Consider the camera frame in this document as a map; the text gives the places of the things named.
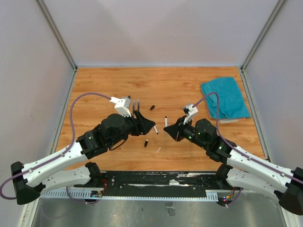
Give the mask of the purple gel pen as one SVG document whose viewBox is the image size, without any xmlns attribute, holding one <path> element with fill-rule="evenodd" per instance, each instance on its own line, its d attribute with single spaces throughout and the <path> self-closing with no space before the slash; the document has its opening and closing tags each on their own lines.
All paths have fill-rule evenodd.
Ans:
<svg viewBox="0 0 303 227">
<path fill-rule="evenodd" d="M 137 110 L 139 111 L 140 110 L 140 99 L 137 98 Z"/>
</svg>

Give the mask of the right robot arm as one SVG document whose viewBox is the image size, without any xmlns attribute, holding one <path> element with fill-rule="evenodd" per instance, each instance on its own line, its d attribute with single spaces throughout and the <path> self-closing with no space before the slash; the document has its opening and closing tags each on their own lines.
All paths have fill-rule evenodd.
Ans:
<svg viewBox="0 0 303 227">
<path fill-rule="evenodd" d="M 219 189 L 239 187 L 276 199 L 285 210 L 303 214 L 303 170 L 292 170 L 261 159 L 235 143 L 218 135 L 217 128 L 207 119 L 193 126 L 179 118 L 164 131 L 175 141 L 187 139 L 206 151 L 206 155 L 221 166 L 214 183 Z"/>
</svg>

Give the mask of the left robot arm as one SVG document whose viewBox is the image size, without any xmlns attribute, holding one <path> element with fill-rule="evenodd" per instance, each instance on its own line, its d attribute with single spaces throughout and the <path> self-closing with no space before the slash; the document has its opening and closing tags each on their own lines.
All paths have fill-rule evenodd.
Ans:
<svg viewBox="0 0 303 227">
<path fill-rule="evenodd" d="M 41 193 L 63 187 L 58 177 L 69 176 L 73 184 L 88 184 L 96 187 L 101 175 L 84 166 L 81 174 L 69 174 L 65 168 L 89 160 L 108 150 L 119 147 L 129 136 L 146 135 L 155 122 L 145 118 L 138 110 L 134 116 L 123 117 L 117 113 L 103 119 L 94 129 L 78 137 L 71 145 L 38 161 L 11 164 L 13 187 L 18 205 L 25 205 L 40 197 Z"/>
</svg>

